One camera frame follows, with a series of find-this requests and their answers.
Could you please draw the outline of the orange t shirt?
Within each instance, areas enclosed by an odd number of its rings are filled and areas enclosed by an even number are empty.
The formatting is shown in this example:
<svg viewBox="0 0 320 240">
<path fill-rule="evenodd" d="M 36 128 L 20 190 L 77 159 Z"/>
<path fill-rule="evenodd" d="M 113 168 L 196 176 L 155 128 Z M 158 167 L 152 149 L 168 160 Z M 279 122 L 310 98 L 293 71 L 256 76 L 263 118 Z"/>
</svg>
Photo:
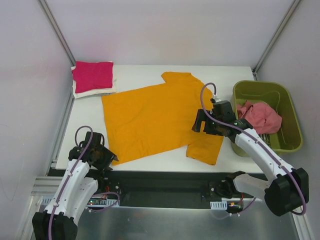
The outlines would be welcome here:
<svg viewBox="0 0 320 240">
<path fill-rule="evenodd" d="M 164 83 L 101 98 L 114 164 L 187 147 L 186 156 L 215 165 L 223 137 L 192 131 L 197 112 L 212 108 L 212 92 L 189 72 L 164 72 Z"/>
</svg>

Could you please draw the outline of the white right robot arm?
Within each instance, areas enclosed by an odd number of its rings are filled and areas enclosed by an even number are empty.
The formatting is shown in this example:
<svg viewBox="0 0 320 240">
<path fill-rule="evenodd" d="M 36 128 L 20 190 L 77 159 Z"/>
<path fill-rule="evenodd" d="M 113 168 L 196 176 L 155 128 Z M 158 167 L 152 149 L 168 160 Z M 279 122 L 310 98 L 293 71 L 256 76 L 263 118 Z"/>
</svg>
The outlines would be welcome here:
<svg viewBox="0 0 320 240">
<path fill-rule="evenodd" d="M 229 101 L 211 102 L 211 110 L 200 108 L 197 111 L 192 130 L 229 138 L 246 152 L 266 177 L 262 180 L 237 171 L 221 181 L 215 192 L 228 199 L 241 193 L 249 194 L 263 200 L 276 216 L 289 212 L 304 215 L 309 201 L 308 173 L 303 168 L 294 168 L 277 155 L 246 119 L 237 119 Z"/>
</svg>

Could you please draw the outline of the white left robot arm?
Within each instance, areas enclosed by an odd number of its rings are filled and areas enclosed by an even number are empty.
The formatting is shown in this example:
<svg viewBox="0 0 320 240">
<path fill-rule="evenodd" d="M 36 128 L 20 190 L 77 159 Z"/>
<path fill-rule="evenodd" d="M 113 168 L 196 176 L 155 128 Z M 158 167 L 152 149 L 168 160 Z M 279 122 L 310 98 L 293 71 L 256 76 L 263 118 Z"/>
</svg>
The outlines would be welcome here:
<svg viewBox="0 0 320 240">
<path fill-rule="evenodd" d="M 103 134 L 89 130 L 83 141 L 76 142 L 68 154 L 68 164 L 62 180 L 50 203 L 42 212 L 36 212 L 32 226 L 37 240 L 74 240 L 78 223 L 93 200 L 115 197 L 101 211 L 120 202 L 120 192 L 112 191 L 105 183 L 105 173 L 112 170 L 117 156 L 105 147 Z"/>
</svg>

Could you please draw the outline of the salmon pink t shirt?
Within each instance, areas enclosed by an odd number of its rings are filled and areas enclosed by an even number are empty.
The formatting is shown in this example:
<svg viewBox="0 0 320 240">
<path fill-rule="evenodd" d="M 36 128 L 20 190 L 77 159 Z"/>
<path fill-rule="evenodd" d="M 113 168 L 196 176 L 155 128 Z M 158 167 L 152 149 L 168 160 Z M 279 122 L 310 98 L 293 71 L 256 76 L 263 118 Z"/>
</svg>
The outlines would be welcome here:
<svg viewBox="0 0 320 240">
<path fill-rule="evenodd" d="M 246 101 L 244 105 L 237 104 L 239 119 L 247 120 L 259 135 L 275 134 L 282 125 L 282 117 L 264 102 L 252 103 Z"/>
</svg>

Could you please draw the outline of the folded white t shirt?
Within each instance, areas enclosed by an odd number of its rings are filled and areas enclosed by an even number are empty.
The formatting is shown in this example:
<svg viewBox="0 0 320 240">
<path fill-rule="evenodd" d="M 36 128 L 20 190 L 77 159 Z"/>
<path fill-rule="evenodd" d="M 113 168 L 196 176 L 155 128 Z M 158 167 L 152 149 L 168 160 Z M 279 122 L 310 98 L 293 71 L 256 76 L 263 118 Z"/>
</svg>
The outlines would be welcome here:
<svg viewBox="0 0 320 240">
<path fill-rule="evenodd" d="M 113 87 L 111 89 L 97 89 L 97 90 L 90 90 L 90 91 L 83 92 L 83 93 L 75 93 L 75 89 L 76 89 L 76 83 L 72 79 L 72 93 L 73 93 L 74 98 L 76 98 L 76 99 L 84 98 L 84 97 L 91 97 L 94 95 L 106 95 L 106 94 L 115 93 L 117 91 L 117 87 L 116 87 L 116 76 L 114 73 L 114 68 L 113 68 Z"/>
</svg>

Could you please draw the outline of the olive green plastic basket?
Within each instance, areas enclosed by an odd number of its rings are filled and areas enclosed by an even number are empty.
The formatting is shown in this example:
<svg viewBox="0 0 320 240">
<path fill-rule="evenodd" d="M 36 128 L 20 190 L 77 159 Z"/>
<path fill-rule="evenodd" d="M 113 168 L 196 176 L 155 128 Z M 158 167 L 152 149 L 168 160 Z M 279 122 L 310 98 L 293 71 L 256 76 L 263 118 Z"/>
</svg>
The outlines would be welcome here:
<svg viewBox="0 0 320 240">
<path fill-rule="evenodd" d="M 279 156 L 297 152 L 303 145 L 303 136 L 289 91 L 276 82 L 242 80 L 233 87 L 231 106 L 237 112 L 237 105 L 265 103 L 282 117 L 281 127 L 274 134 L 260 137 Z"/>
</svg>

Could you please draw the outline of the folded magenta t shirt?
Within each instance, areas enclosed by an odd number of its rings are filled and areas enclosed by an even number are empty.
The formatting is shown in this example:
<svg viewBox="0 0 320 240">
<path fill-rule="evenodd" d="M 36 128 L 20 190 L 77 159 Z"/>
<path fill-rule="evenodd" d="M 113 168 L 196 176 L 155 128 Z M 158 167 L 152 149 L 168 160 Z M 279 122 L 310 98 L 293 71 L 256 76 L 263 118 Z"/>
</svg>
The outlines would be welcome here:
<svg viewBox="0 0 320 240">
<path fill-rule="evenodd" d="M 112 61 L 76 61 L 72 72 L 75 93 L 82 94 L 91 90 L 111 89 L 114 86 L 114 63 Z"/>
</svg>

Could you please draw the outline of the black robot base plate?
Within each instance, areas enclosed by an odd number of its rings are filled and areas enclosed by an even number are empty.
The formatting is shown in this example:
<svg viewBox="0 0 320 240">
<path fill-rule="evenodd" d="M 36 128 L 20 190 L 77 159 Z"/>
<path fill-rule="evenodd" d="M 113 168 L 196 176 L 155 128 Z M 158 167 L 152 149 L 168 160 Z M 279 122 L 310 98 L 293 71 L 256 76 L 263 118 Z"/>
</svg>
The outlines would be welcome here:
<svg viewBox="0 0 320 240">
<path fill-rule="evenodd" d="M 223 199 L 217 187 L 228 172 L 163 172 L 109 170 L 99 175 L 90 170 L 102 184 L 98 193 L 108 190 L 121 207 L 209 209 L 211 202 Z"/>
</svg>

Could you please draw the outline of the right aluminium frame post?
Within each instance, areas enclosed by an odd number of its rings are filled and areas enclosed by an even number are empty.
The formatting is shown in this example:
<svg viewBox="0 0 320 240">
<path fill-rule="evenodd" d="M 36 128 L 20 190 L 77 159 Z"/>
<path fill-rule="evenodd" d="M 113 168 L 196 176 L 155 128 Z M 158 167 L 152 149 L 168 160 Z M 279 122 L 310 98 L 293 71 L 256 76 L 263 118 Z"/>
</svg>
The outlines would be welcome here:
<svg viewBox="0 0 320 240">
<path fill-rule="evenodd" d="M 290 19 L 292 18 L 293 14 L 296 12 L 297 8 L 299 7 L 301 0 L 293 0 L 289 5 L 287 11 L 285 12 L 283 18 L 279 22 L 275 32 L 273 33 L 271 39 L 268 41 L 265 49 L 263 50 L 258 62 L 252 68 L 252 74 L 256 78 L 258 71 L 263 66 L 265 60 L 267 59 L 268 55 L 270 54 L 271 50 L 273 49 L 274 45 L 276 44 L 277 40 L 280 38 L 282 32 L 285 30 L 285 27 L 289 23 Z"/>
</svg>

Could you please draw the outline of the aluminium frame post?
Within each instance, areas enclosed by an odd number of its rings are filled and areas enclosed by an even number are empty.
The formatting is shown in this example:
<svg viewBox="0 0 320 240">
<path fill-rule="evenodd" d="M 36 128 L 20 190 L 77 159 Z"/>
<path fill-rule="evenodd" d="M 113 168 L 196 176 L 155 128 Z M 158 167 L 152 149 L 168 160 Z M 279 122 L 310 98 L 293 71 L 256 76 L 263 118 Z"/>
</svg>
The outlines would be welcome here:
<svg viewBox="0 0 320 240">
<path fill-rule="evenodd" d="M 37 0 L 37 3 L 39 4 L 42 12 L 44 13 L 48 23 L 50 24 L 55 36 L 57 37 L 63 51 L 65 52 L 69 62 L 72 66 L 76 65 L 76 59 L 67 43 L 67 40 L 48 4 L 47 0 Z"/>
<path fill-rule="evenodd" d="M 258 71 L 263 66 L 265 60 L 267 59 L 268 55 L 270 54 L 271 50 L 273 49 L 274 45 L 276 44 L 277 40 L 280 38 L 282 32 L 285 30 L 285 27 L 289 23 L 290 19 L 292 18 L 293 14 L 296 12 L 297 8 L 299 7 L 301 0 L 293 0 L 289 5 L 287 11 L 285 12 L 283 18 L 279 22 L 275 32 L 273 33 L 271 39 L 268 41 L 265 49 L 263 50 L 258 62 L 252 68 L 252 74 L 256 78 Z"/>
</svg>

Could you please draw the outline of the left aluminium frame post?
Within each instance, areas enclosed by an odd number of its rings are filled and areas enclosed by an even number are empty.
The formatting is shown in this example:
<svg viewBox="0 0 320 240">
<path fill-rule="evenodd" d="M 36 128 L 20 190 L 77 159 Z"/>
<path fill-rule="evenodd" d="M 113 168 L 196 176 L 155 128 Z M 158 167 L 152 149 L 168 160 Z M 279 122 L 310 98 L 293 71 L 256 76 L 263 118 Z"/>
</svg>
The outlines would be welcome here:
<svg viewBox="0 0 320 240">
<path fill-rule="evenodd" d="M 44 13 L 48 23 L 50 24 L 55 36 L 57 37 L 63 51 L 65 52 L 69 62 L 72 66 L 76 65 L 76 59 L 67 43 L 67 40 L 48 4 L 47 0 L 37 0 L 37 3 L 39 4 L 42 12 Z"/>
</svg>

